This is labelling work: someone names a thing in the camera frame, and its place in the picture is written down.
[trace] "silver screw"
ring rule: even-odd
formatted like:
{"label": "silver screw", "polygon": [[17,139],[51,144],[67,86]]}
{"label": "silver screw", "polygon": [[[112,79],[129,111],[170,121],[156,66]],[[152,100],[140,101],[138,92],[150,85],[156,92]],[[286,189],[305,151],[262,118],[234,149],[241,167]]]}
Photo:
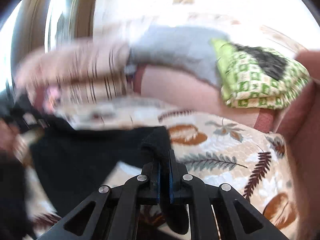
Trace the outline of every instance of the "silver screw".
{"label": "silver screw", "polygon": [[188,180],[188,181],[193,179],[192,175],[190,175],[190,174],[184,174],[182,178],[184,180]]}
{"label": "silver screw", "polygon": [[224,190],[224,191],[229,191],[231,190],[231,186],[229,184],[222,184],[221,185],[221,189]]}
{"label": "silver screw", "polygon": [[99,188],[99,192],[100,193],[107,193],[109,191],[109,187],[108,186],[101,186]]}
{"label": "silver screw", "polygon": [[146,179],[147,179],[148,177],[146,176],[146,175],[139,175],[138,177],[137,177],[137,180],[138,181],[145,181]]}

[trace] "floral blanket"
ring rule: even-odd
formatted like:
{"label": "floral blanket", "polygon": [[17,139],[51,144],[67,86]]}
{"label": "floral blanket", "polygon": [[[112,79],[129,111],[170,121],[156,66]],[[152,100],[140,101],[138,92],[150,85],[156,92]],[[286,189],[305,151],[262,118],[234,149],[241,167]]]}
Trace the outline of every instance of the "floral blanket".
{"label": "floral blanket", "polygon": [[[154,99],[127,98],[104,105],[71,106],[56,114],[76,129],[167,127],[177,161],[184,163],[190,174],[206,184],[230,184],[287,237],[294,237],[298,217],[286,144],[280,134],[264,134],[219,116],[178,109]],[[122,185],[140,172],[118,163],[105,184]],[[28,181],[29,216],[38,221],[35,225],[47,229],[59,218],[31,167]],[[183,236],[172,232],[157,209],[145,206],[140,219],[180,239],[191,238],[190,231]]]}

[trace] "green checkered pillow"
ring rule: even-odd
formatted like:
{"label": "green checkered pillow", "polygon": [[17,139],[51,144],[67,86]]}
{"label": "green checkered pillow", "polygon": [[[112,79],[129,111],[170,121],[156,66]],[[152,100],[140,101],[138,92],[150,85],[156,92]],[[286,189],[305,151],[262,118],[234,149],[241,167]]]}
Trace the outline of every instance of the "green checkered pillow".
{"label": "green checkered pillow", "polygon": [[230,107],[282,109],[300,94],[309,81],[309,73],[303,65],[274,49],[261,48],[287,60],[279,81],[266,75],[254,57],[238,51],[227,41],[212,39],[212,44],[217,52],[223,82],[222,98]]}

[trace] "green and white checkered fabric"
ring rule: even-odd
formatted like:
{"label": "green and white checkered fabric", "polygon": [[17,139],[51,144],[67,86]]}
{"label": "green and white checkered fabric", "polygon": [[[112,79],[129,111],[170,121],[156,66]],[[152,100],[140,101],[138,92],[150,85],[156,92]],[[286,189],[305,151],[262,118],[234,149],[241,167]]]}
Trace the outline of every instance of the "green and white checkered fabric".
{"label": "green and white checkered fabric", "polygon": [[225,45],[227,46],[218,46],[217,54],[219,60],[221,57],[229,57],[223,59],[225,66],[219,67],[218,62],[223,80],[221,93],[227,106],[282,109],[287,107],[309,82],[309,73],[302,64],[274,49],[261,48],[287,59],[284,75],[279,81],[266,75],[254,57],[244,51],[237,51],[229,43]]}

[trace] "triangular cutout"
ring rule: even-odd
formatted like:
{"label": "triangular cutout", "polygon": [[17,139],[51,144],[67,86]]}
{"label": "triangular cutout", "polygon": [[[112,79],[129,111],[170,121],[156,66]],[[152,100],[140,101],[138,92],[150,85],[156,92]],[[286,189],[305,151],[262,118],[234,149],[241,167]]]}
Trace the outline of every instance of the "triangular cutout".
{"label": "triangular cutout", "polygon": [[64,229],[77,236],[82,236],[95,205],[96,203],[94,201],[88,203],[78,214],[64,225]]}
{"label": "triangular cutout", "polygon": [[233,204],[246,234],[251,234],[252,232],[263,228],[260,221],[258,221],[239,201],[235,200]]}

